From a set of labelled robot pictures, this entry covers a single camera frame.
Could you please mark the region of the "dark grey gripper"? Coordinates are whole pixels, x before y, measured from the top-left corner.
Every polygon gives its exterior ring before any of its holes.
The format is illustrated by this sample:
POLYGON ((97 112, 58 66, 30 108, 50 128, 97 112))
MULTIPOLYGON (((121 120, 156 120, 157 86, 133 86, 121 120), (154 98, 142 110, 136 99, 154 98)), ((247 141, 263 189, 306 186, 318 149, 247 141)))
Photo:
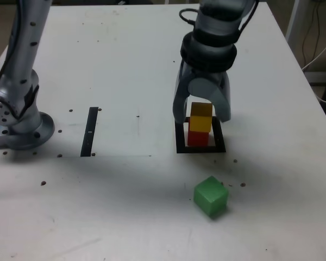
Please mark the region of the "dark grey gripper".
POLYGON ((190 66, 182 61, 172 107, 174 120, 178 124, 185 121, 187 99, 190 95, 210 101, 221 122, 231 119, 230 84, 226 72, 210 73, 196 69, 191 70, 190 66))

